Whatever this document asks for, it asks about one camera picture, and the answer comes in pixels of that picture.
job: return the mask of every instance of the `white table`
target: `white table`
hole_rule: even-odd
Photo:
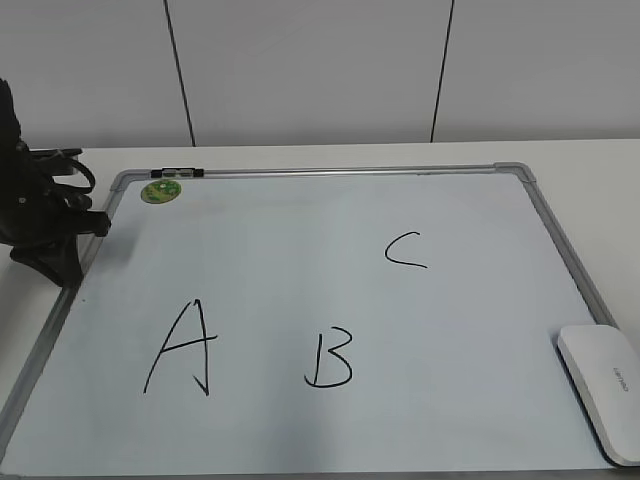
[[[614,319],[640,352],[640,140],[91,149],[100,207],[131,168],[336,168],[524,162],[538,179]],[[59,289],[0,245],[0,405],[11,391]]]

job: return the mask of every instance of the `black vertical line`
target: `black vertical line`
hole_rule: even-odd
[[[442,63],[440,65],[440,78],[438,79],[438,95],[436,95],[436,106],[433,109],[433,123],[431,124],[431,138],[433,143],[433,135],[436,131],[436,119],[438,118],[438,108],[440,107],[440,94],[442,92],[442,79],[444,78],[444,66],[447,63],[447,51],[449,50],[449,36],[451,34],[451,21],[453,20],[453,7],[456,0],[451,0],[451,8],[449,9],[449,23],[447,24],[447,35],[444,40],[444,50],[442,51]]]
[[[191,137],[191,146],[196,146],[196,137],[193,135],[193,125],[191,124],[191,113],[189,113],[189,102],[187,101],[187,92],[184,89],[184,80],[182,79],[182,68],[180,68],[180,59],[178,58],[178,48],[176,47],[176,37],[173,34],[173,24],[171,23],[171,14],[169,13],[169,0],[163,0],[164,13],[167,16],[167,26],[169,27],[169,36],[171,37],[171,47],[173,48],[173,60],[176,63],[178,71],[178,80],[180,81],[180,91],[182,92],[182,103],[184,104],[184,112],[187,114],[187,126],[189,127],[189,136]]]
[[[204,312],[202,311],[202,303],[199,298],[194,300],[194,303],[198,306],[198,313],[200,315],[200,328],[202,328],[202,339],[204,344],[204,382],[205,382],[205,395],[209,396],[209,347],[207,346],[207,324],[204,321]],[[193,377],[198,384],[200,381],[195,377]]]
[[[316,374],[313,377],[313,384],[318,384],[318,372],[320,371],[320,354],[322,353],[322,334],[318,335],[318,351],[316,352]]]

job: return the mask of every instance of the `silver whiteboard frame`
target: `silver whiteboard frame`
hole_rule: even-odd
[[[135,181],[147,181],[157,177],[158,170],[125,170],[120,172],[111,185],[111,191],[104,206],[110,218],[118,208],[118,204],[127,187]],[[523,163],[499,162],[489,165],[455,165],[455,166],[425,166],[425,167],[384,167],[384,168],[346,168],[346,169],[288,169],[288,170],[205,170],[203,176],[194,177],[194,169],[175,168],[161,169],[165,178],[179,178],[181,180],[201,179],[229,179],[229,178],[263,178],[263,177],[296,177],[296,176],[337,176],[337,175],[445,175],[445,174],[511,174],[522,183],[531,202],[545,225],[553,243],[562,257],[567,270],[573,277],[591,315],[598,324],[611,325],[617,328],[609,309],[598,293],[591,278],[587,274],[582,262],[571,246],[569,239],[563,232],[558,220],[538,188],[536,179]],[[87,247],[81,255],[81,264],[86,272],[93,262],[102,240],[91,237]],[[60,292],[47,320],[36,340],[11,393],[0,412],[0,463],[4,459],[11,436],[20,420],[20,416],[29,400],[29,396],[40,377],[44,366],[55,345],[58,335],[67,318],[73,300],[80,288],[80,284],[65,288]],[[300,480],[436,480],[452,478],[469,479],[518,479],[518,480],[546,480],[546,479],[585,479],[600,480],[619,478],[620,476],[640,477],[640,470],[635,468],[616,468],[600,470],[532,470],[532,471],[497,471],[497,472],[398,472],[398,473],[324,473],[324,474],[287,474],[287,475],[181,475],[181,476],[123,476],[119,479],[162,478],[162,479],[205,479],[216,480],[271,480],[276,478],[290,478]],[[78,477],[21,477],[0,473],[1,480],[18,479],[71,479]],[[90,477],[106,479],[113,477]]]

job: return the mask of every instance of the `black mechanical device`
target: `black mechanical device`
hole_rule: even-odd
[[[57,285],[76,285],[83,277],[78,235],[104,237],[111,227],[105,212],[89,211],[87,195],[95,177],[77,160],[82,150],[32,152],[21,134],[9,84],[0,79],[0,243],[13,247],[13,260]],[[74,171],[89,185],[66,185],[53,178]]]

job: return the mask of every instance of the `green sticker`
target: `green sticker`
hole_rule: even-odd
[[[147,203],[167,203],[180,195],[182,187],[174,180],[156,180],[142,189],[140,198]]]

